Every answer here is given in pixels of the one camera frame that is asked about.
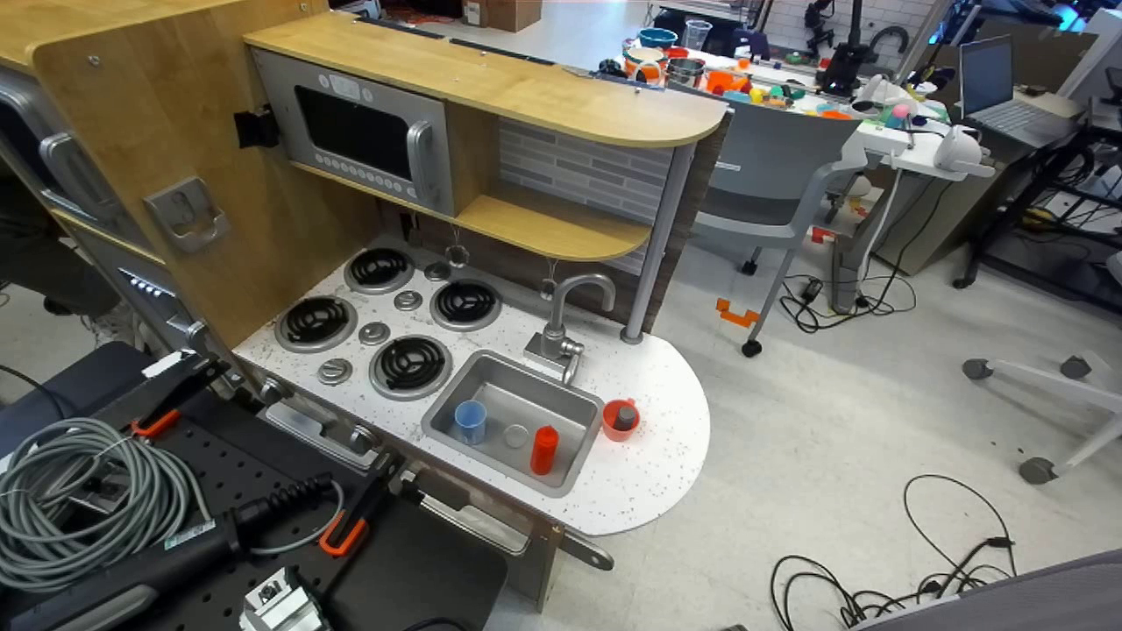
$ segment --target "white countertop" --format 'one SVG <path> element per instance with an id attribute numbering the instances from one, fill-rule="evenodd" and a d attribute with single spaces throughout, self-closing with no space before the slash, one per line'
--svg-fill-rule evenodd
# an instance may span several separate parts
<path id="1" fill-rule="evenodd" d="M 419 271 L 435 254 L 409 251 L 416 271 L 407 286 L 401 292 L 419 292 L 424 305 L 416 312 L 394 307 L 394 293 L 359 293 L 342 279 L 342 267 L 334 271 L 326 279 L 317 283 L 308 293 L 342 293 L 359 307 L 359 328 L 364 323 L 390 323 L 394 336 L 402 331 L 424 331 L 442 340 L 453 349 L 453 378 L 466 364 L 473 349 L 494 349 L 519 364 L 532 364 L 523 347 L 527 340 L 543 324 L 540 315 L 528 315 L 515 307 L 512 302 L 501 305 L 501 315 L 477 328 L 477 331 L 453 331 L 430 323 L 428 298 L 442 286 L 439 279 L 428 279 Z M 527 286 L 512 286 L 501 279 L 482 276 L 499 293 L 515 293 L 527 302 Z M 293 354 L 283 349 L 273 336 L 273 324 L 256 328 L 246 344 L 237 344 L 237 357 L 256 364 L 258 370 L 277 375 L 279 382 L 299 385 L 301 393 L 317 394 L 319 404 L 331 404 L 342 411 L 353 419 L 364 419 L 416 452 L 445 463 L 450 469 L 464 472 L 466 480 L 477 480 L 553 522 L 560 522 L 571 531 L 581 536 L 605 536 L 625 531 L 636 525 L 645 525 L 671 510 L 696 480 L 705 452 L 708 452 L 708 400 L 693 375 L 693 369 L 659 336 L 645 336 L 640 344 L 625 344 L 620 324 L 594 315 L 578 315 L 568 307 L 568 336 L 584 344 L 584 357 L 576 378 L 576 389 L 584 389 L 594 394 L 605 400 L 636 400 L 640 411 L 640 423 L 627 440 L 611 440 L 605 433 L 596 433 L 578 480 L 568 493 L 551 497 L 523 480 L 482 465 L 459 447 L 430 439 L 419 431 L 419 419 L 428 405 L 439 400 L 439 393 L 424 400 L 387 400 L 369 385 L 369 361 L 383 347 L 364 347 L 359 331 L 349 331 L 341 347 L 319 349 L 319 354 Z M 353 375 L 341 385 L 319 382 L 319 364 L 331 357 L 347 357 L 353 364 Z"/>

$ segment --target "red cup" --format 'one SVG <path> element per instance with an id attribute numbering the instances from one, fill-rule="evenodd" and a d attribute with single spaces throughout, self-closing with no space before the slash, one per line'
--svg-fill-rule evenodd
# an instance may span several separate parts
<path id="1" fill-rule="evenodd" d="M 556 433 L 553 426 L 532 431 L 528 469 L 532 469 L 536 477 L 553 472 L 556 446 L 560 446 L 560 433 Z"/>
<path id="2" fill-rule="evenodd" d="M 627 440 L 640 419 L 636 400 L 611 400 L 601 412 L 603 433 L 612 440 Z"/>

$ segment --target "floor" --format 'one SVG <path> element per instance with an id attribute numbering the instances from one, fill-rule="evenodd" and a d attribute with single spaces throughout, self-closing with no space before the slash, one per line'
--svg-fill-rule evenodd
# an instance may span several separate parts
<path id="1" fill-rule="evenodd" d="M 527 36 L 491 30 L 491 40 L 589 65 L 627 36 L 636 12 L 636 4 L 556 0 L 543 23 Z M 819 261 L 825 251 L 810 247 L 799 271 L 817 272 Z M 992 271 L 983 271 L 972 292 L 949 292 L 948 276 L 949 261 L 910 276 L 920 307 L 908 315 L 858 320 L 817 336 L 775 315 L 768 349 L 743 361 L 741 331 L 716 323 L 713 302 L 734 293 L 737 305 L 752 305 L 762 279 L 686 247 L 654 331 L 686 354 L 713 400 L 713 455 L 696 486 L 666 517 L 603 539 L 617 571 L 601 573 L 560 558 L 548 611 L 532 614 L 504 594 L 491 626 L 770 631 L 778 621 L 768 571 L 788 551 L 825 562 L 847 586 L 908 592 L 922 573 L 948 571 L 901 510 L 904 480 L 925 469 L 962 477 L 998 504 L 1021 566 L 1118 546 L 1118 446 L 1047 486 L 1015 477 L 1024 455 L 1066 455 L 1101 412 L 962 375 L 962 361 L 977 354 L 1028 364 L 1082 354 L 1093 364 L 1091 382 L 1118 393 L 1118 315 Z M 16 286 L 0 293 L 4 364 L 44 378 L 92 347 L 96 336 L 77 320 L 43 315 L 40 298 Z M 0 400 L 16 393 L 24 389 L 0 375 Z M 949 552 L 997 531 L 977 501 L 948 486 L 915 493 L 915 515 Z M 796 592 L 796 621 L 813 631 L 839 626 L 839 599 L 805 586 Z"/>

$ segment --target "coiled cable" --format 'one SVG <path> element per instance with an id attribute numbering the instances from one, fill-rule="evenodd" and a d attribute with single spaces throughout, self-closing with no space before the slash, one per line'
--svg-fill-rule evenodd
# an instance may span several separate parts
<path id="1" fill-rule="evenodd" d="M 119 504 L 63 528 L 71 497 L 105 472 L 124 484 Z M 191 508 L 209 522 L 198 480 L 176 452 L 96 418 L 44 423 L 13 447 L 0 477 L 0 586 L 59 592 L 96 566 L 181 531 Z"/>

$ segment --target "wheel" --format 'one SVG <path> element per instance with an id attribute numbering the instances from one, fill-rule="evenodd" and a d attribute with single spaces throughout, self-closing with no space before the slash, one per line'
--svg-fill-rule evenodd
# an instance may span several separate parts
<path id="1" fill-rule="evenodd" d="M 743 357 L 756 357 L 756 354 L 763 354 L 763 344 L 762 344 L 762 340 L 745 340 L 745 344 L 741 347 L 741 354 L 743 354 Z"/>
<path id="2" fill-rule="evenodd" d="M 1060 364 L 1060 375 L 1066 375 L 1066 378 L 1086 378 L 1086 375 L 1091 375 L 1091 364 L 1086 364 L 1081 354 L 1074 354 L 1074 357 L 1066 357 L 1066 361 Z"/>
<path id="3" fill-rule="evenodd" d="M 972 378 L 972 382 L 983 382 L 992 375 L 992 369 L 985 364 L 985 357 L 968 357 L 962 361 L 962 370 Z"/>
<path id="4" fill-rule="evenodd" d="M 1021 472 L 1021 480 L 1028 480 L 1028 484 L 1047 484 L 1047 480 L 1054 480 L 1052 458 L 1024 458 L 1015 472 Z"/>

